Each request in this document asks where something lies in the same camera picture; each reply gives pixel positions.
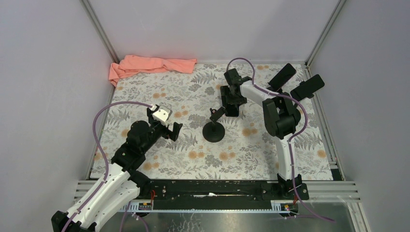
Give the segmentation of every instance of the table surface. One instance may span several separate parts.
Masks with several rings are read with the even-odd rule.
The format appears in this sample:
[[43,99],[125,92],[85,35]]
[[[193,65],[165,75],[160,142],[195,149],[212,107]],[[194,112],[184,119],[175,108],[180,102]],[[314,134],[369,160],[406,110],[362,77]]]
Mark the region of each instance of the table surface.
[[[267,82],[283,66],[255,65],[256,82],[267,87]],[[297,73],[283,87],[284,91],[292,90],[305,78],[302,66],[293,66]],[[252,75],[247,64],[231,67],[243,77]],[[221,107],[219,88],[226,85],[225,71],[226,64],[197,64],[192,74],[139,73],[119,81],[112,102],[164,105],[173,110],[172,123],[184,124],[176,142],[160,138],[146,153],[146,161],[139,168],[142,173],[150,178],[166,179],[277,179],[276,146],[264,128],[262,108],[256,103],[249,100],[240,107],[239,117],[223,116],[219,120],[226,130],[222,141],[209,143],[202,136],[202,128],[209,121],[209,108]],[[295,138],[296,167],[303,179],[332,180],[312,102],[305,99],[302,104],[309,121],[305,132]],[[147,120],[145,107],[117,105],[109,109],[101,137],[109,158],[125,142],[131,124],[137,120]],[[298,130],[303,122],[302,114]],[[104,169],[101,153],[97,151],[90,178],[99,178]]]
[[[144,217],[150,232],[353,232],[354,226],[343,203],[308,204],[315,212],[336,220],[336,224],[316,218],[284,220],[273,213],[151,213]],[[301,215],[309,215],[300,208]],[[123,213],[115,214],[101,232],[118,231]],[[123,232],[145,232],[142,221],[127,216]]]

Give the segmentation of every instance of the black stand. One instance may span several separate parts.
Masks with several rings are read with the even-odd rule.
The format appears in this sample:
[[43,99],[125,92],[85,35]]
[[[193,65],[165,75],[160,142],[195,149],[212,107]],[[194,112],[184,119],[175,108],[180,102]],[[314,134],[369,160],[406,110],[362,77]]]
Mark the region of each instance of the black stand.
[[217,120],[225,114],[225,108],[221,107],[218,110],[211,108],[210,111],[211,117],[209,119],[211,119],[211,121],[205,124],[202,129],[202,135],[208,142],[217,143],[225,136],[225,128],[217,122]]

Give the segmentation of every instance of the floral pattern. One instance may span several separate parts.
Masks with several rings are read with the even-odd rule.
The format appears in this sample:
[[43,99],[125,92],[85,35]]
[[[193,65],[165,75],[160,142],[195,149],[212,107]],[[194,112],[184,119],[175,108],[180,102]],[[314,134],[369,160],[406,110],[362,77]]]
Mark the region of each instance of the floral pattern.
[[[290,91],[304,80],[300,64],[293,64],[296,75],[283,87]],[[256,82],[267,82],[283,67],[279,64],[255,65]],[[249,65],[235,64],[240,75],[251,76]],[[173,110],[171,123],[183,123],[176,142],[160,138],[146,153],[139,170],[150,178],[172,179],[270,179],[276,180],[279,163],[272,137],[264,128],[263,111],[252,101],[240,107],[239,117],[223,116],[225,137],[209,143],[202,136],[209,122],[210,108],[221,107],[220,86],[226,85],[226,65],[198,64],[192,74],[178,72],[139,73],[121,79],[113,102],[139,101],[164,105]],[[296,167],[304,179],[331,180],[330,166],[324,151],[319,122],[310,99],[302,101],[309,122],[307,129],[295,138]],[[101,145],[109,158],[125,142],[133,122],[147,120],[142,106],[123,104],[109,109]],[[104,172],[101,153],[96,152],[91,178]]]

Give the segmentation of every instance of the gray wall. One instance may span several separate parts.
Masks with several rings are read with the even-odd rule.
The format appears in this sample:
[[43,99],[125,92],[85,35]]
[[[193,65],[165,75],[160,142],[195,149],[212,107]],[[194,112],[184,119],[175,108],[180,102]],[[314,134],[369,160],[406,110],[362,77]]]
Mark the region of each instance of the gray wall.
[[1,1],[0,231],[52,231],[72,204],[110,62],[79,1]]
[[91,0],[119,58],[303,61],[337,0]]
[[348,1],[311,69],[374,232],[410,225],[410,2]]

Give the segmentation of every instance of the orange towel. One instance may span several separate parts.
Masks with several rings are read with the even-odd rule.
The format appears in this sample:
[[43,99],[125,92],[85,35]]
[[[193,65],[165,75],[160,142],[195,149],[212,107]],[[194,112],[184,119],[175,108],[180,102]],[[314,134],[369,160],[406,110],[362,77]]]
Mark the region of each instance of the orange towel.
[[120,78],[127,78],[139,72],[163,73],[177,71],[180,73],[192,73],[196,59],[161,59],[126,55],[119,63],[112,63],[108,80],[117,86]]

